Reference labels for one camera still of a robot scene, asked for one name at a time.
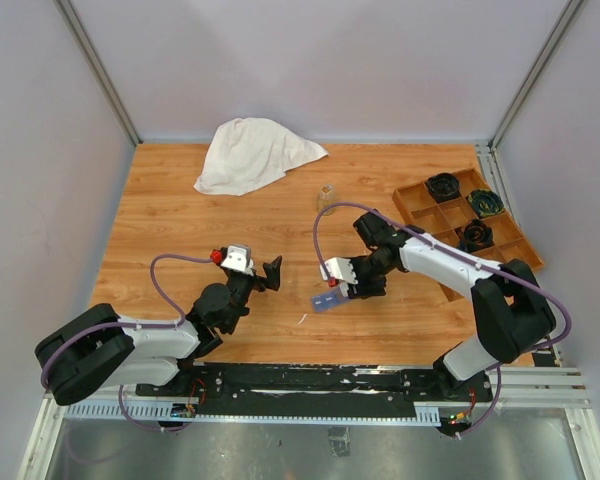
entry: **metal beam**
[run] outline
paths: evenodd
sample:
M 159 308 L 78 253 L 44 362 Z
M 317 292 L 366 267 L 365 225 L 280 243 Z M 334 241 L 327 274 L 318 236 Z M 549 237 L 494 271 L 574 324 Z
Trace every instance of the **metal beam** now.
M 524 106 L 527 98 L 538 82 L 538 79 L 544 73 L 549 61 L 556 53 L 558 46 L 567 33 L 567 30 L 573 24 L 585 3 L 587 3 L 587 0 L 569 0 L 567 5 L 562 10 L 558 21 L 549 34 L 549 38 L 547 38 L 547 41 L 543 45 L 542 50 L 540 50 L 540 53 L 533 63 L 531 70 L 529 70 L 527 77 L 524 79 L 524 82 L 522 82 L 520 90 L 518 90 L 518 93 L 516 93 L 511 105 L 509 105 L 509 108 L 507 109 L 507 113 L 505 113 L 504 117 L 500 121 L 500 124 L 493 135 L 493 139 L 489 143 L 491 148 L 497 148 L 502 142 L 507 130 L 509 130 L 509 127 L 511 127 L 511 124 Z
M 104 65 L 102 64 L 100 57 L 98 57 L 98 53 L 96 52 L 93 43 L 91 42 L 91 39 L 84 28 L 84 25 L 82 25 L 80 17 L 78 16 L 75 7 L 71 3 L 71 0 L 54 0 L 54 3 L 58 7 L 62 18 L 64 18 L 67 27 L 71 31 L 71 34 L 78 44 L 78 47 L 82 51 L 87 63 L 89 64 L 89 67 L 91 68 L 91 71 L 100 84 L 102 92 L 111 105 L 113 113 L 118 118 L 118 121 L 129 137 L 129 140 L 131 143 L 133 143 L 134 147 L 139 143 L 142 143 L 142 140 L 138 135 L 138 131 L 133 125 L 127 110 L 124 108 L 122 100 L 120 100 L 120 96 L 116 92 L 116 89 L 113 86 L 113 83 L 111 82 Z

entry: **red cap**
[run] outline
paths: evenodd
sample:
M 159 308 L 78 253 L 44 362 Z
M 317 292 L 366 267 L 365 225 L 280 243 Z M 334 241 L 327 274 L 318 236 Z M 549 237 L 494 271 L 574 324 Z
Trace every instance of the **red cap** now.
M 211 257 L 211 261 L 216 265 L 220 265 L 222 263 L 222 260 L 224 260 L 222 252 L 220 250 L 213 250 L 211 252 L 211 255 L 209 256 Z

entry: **gray wall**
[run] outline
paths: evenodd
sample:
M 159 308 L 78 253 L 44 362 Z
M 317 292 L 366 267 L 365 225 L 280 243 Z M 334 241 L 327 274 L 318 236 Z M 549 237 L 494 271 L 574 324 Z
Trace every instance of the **gray wall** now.
M 574 320 L 563 346 L 600 425 L 600 0 L 590 1 L 506 136 L 502 165 L 542 284 Z
M 74 0 L 146 140 L 487 138 L 565 0 Z
M 0 479 L 42 398 L 37 342 L 88 301 L 132 154 L 50 0 L 0 0 Z

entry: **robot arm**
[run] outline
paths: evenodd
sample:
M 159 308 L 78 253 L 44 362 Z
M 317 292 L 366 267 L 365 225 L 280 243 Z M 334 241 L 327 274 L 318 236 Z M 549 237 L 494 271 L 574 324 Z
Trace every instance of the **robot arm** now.
M 431 277 L 472 301 L 477 334 L 434 362 L 443 391 L 453 391 L 493 365 L 513 362 L 556 326 L 555 317 L 542 296 L 481 268 L 488 265 L 537 285 L 529 266 L 520 260 L 501 264 L 454 249 L 456 256 L 476 265 L 472 268 L 422 239 L 394 229 L 372 213 L 360 217 L 354 228 L 372 253 L 330 259 L 325 262 L 329 275 L 322 271 L 325 279 L 337 280 L 344 297 L 385 295 L 386 274 L 398 269 Z M 417 227 L 410 228 L 428 242 L 440 243 Z
M 96 305 L 60 328 L 35 349 L 44 368 L 49 358 L 75 335 L 94 330 L 62 353 L 49 371 L 49 389 L 58 405 L 84 400 L 101 387 L 114 385 L 165 385 L 191 363 L 222 344 L 216 333 L 232 334 L 240 317 L 249 314 L 253 290 L 280 288 L 282 257 L 264 264 L 258 276 L 249 247 L 232 245 L 211 253 L 212 261 L 227 275 L 226 284 L 205 287 L 185 321 L 138 320 L 118 315 L 111 305 Z M 120 323 L 120 328 L 98 329 Z

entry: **black cable coil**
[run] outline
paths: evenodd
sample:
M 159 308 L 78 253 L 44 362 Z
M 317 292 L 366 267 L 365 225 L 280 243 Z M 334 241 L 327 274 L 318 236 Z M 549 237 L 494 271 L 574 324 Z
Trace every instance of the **black cable coil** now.
M 467 201 L 480 218 L 492 217 L 504 212 L 502 200 L 491 190 L 474 190 L 467 197 Z
M 473 253 L 483 248 L 493 247 L 493 231 L 482 220 L 471 220 L 460 229 L 458 249 Z
M 460 197 L 460 182 L 450 173 L 439 173 L 425 182 L 429 194 L 436 203 L 447 202 Z

